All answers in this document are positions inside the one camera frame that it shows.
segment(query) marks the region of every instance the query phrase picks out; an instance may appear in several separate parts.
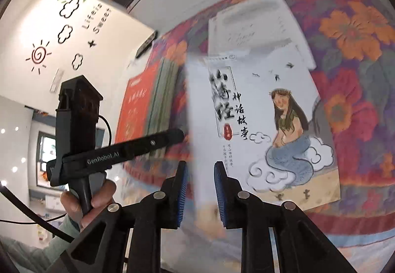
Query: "metal screw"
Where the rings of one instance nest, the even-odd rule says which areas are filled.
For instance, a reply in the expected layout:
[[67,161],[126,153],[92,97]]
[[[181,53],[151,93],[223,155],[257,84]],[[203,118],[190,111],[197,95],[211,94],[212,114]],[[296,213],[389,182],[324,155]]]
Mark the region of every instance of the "metal screw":
[[162,192],[161,190],[154,193],[154,199],[156,199],[156,200],[161,200],[165,196],[166,196],[166,193]]
[[295,205],[294,202],[286,201],[286,202],[284,203],[284,207],[285,207],[286,209],[289,209],[290,211],[293,211],[293,210],[296,208],[296,205]]
[[111,213],[114,213],[117,210],[119,210],[119,205],[117,203],[112,203],[112,204],[108,205],[107,210]]
[[245,200],[250,197],[250,193],[246,192],[245,190],[241,190],[238,192],[237,196]]

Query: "human hand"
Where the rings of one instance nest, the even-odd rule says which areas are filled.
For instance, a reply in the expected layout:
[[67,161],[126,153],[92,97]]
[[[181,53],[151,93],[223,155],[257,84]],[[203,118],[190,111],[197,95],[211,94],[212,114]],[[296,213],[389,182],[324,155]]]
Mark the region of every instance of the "human hand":
[[113,195],[116,189],[117,186],[113,181],[105,180],[100,190],[92,197],[91,204],[93,210],[85,216],[82,216],[81,205],[72,193],[67,191],[63,192],[60,196],[60,202],[63,204],[70,218],[79,223],[81,230],[83,230],[105,207],[114,203]]

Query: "window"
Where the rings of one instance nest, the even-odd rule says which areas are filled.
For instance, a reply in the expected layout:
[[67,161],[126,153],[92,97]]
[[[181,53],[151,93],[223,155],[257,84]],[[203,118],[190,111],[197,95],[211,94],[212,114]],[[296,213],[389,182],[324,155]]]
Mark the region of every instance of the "window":
[[37,141],[37,165],[40,171],[47,171],[47,162],[56,159],[55,136],[39,132]]
[[37,165],[37,186],[51,188],[54,190],[64,190],[64,185],[52,187],[47,177],[47,162],[56,159],[56,140],[52,134],[38,132],[36,165]]

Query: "black cable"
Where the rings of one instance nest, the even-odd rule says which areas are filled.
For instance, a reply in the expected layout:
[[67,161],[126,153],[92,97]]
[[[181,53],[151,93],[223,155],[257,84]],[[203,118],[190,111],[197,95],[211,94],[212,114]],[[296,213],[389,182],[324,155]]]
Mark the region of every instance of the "black cable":
[[99,118],[101,118],[105,122],[105,124],[107,125],[108,133],[110,134],[110,138],[108,140],[108,146],[110,146],[111,145],[111,141],[112,141],[110,124],[107,122],[107,120],[103,116],[99,115]]
[[[53,220],[58,220],[62,217],[65,217],[67,214],[60,215],[58,217],[50,218],[49,220],[45,220],[47,223],[52,222]],[[12,220],[0,220],[0,222],[4,223],[11,223],[11,224],[23,224],[23,225],[29,225],[29,224],[37,224],[36,222],[14,222]]]
[[52,234],[60,237],[66,242],[71,243],[74,238],[70,235],[58,230],[56,227],[44,221],[40,216],[38,216],[35,212],[33,212],[30,208],[28,208],[25,204],[23,204],[11,191],[5,186],[0,184],[0,193],[4,195],[4,197],[9,200],[12,204],[14,204],[20,211],[22,211],[27,217],[36,222],[38,225],[50,231]]

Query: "sun decal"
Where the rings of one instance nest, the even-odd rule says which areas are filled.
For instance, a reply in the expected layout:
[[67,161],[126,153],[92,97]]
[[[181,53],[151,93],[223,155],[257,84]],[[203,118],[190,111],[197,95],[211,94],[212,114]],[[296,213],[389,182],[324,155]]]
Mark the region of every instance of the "sun decal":
[[38,67],[38,74],[41,74],[40,68],[46,68],[47,66],[43,64],[44,59],[51,55],[52,53],[48,53],[46,47],[48,47],[49,42],[43,46],[43,40],[41,39],[41,43],[40,46],[36,47],[33,44],[33,51],[32,51],[32,55],[30,58],[26,58],[25,61],[33,61],[33,68],[32,71],[34,71],[35,67],[37,67],[37,65],[39,65]]

